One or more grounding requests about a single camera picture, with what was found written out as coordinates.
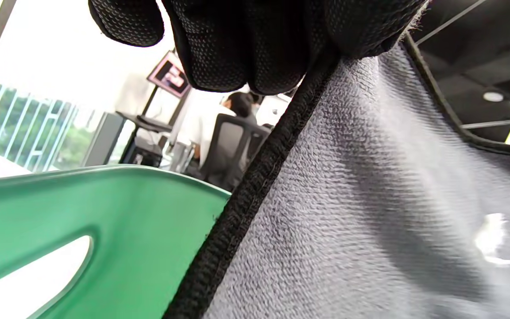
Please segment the person's left hand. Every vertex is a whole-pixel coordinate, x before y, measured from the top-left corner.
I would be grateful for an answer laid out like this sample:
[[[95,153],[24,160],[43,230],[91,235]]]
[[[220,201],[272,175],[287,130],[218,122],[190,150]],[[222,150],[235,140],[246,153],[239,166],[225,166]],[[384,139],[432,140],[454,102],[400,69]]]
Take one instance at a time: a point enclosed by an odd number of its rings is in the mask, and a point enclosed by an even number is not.
[[[426,0],[89,0],[107,38],[137,48],[165,36],[166,11],[190,84],[212,92],[249,85],[261,95],[293,89],[314,66],[389,52]]]

